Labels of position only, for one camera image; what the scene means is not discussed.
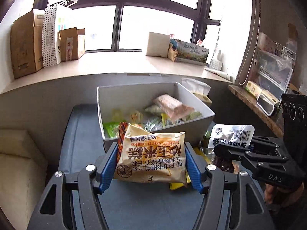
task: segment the bolt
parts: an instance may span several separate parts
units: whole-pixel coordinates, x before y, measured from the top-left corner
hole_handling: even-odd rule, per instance
[[[55,177],[61,177],[63,175],[62,171],[57,171],[56,173],[54,173]]]
[[[209,164],[209,165],[207,166],[207,169],[213,171],[213,170],[216,170],[216,166],[213,165],[213,164]]]
[[[248,173],[247,173],[245,170],[241,170],[241,171],[240,171],[240,175],[241,175],[241,176],[247,176]]]
[[[95,165],[93,165],[93,164],[90,164],[90,165],[87,165],[87,166],[86,166],[86,170],[87,170],[87,171],[93,171],[95,168],[96,168],[96,167],[95,167]]]

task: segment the blue gripper pad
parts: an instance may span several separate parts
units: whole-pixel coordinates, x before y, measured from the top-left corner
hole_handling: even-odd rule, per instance
[[[102,193],[109,188],[114,176],[114,171],[116,168],[116,160],[117,160],[117,147],[118,145],[116,145],[116,147],[113,149],[101,173],[101,183],[99,185],[99,190]]]
[[[192,147],[190,147],[190,148],[187,147],[187,144],[189,144],[189,143],[186,143],[186,145],[185,145],[185,156],[186,156],[185,165],[186,165],[189,177],[190,177],[191,182],[192,182],[192,187],[194,189],[196,189],[200,194],[202,194],[204,187],[201,183],[201,171],[199,170],[199,168],[198,168],[198,166],[197,166],[197,164],[196,164],[192,155],[194,154],[195,158],[198,158],[198,156],[196,155],[196,153],[194,152]]]

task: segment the white storage bin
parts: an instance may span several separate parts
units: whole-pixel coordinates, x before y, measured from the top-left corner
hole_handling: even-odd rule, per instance
[[[120,109],[123,114],[129,114],[132,109],[144,111],[144,108],[152,105],[153,100],[162,94],[169,94],[182,103],[194,107],[203,116],[181,124],[167,126],[153,133],[185,131],[185,142],[190,142],[192,146],[199,143],[215,113],[178,82],[99,86],[97,88],[98,117],[106,152],[113,142],[117,142],[116,137],[109,138],[108,134],[105,134],[102,125],[102,122],[112,121],[112,109]]]

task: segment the brown cardboard box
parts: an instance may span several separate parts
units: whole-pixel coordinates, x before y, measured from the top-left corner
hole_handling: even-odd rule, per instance
[[[85,28],[59,31],[61,61],[77,60],[85,54]]]
[[[11,29],[11,59],[15,79],[43,68],[42,30],[45,12],[34,10],[18,18]]]

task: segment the window sill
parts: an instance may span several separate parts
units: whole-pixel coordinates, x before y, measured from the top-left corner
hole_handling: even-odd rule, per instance
[[[171,74],[231,83],[199,65],[172,62],[167,58],[145,56],[139,52],[99,52],[86,53],[79,60],[61,62],[16,79],[2,93],[47,80],[100,73]]]

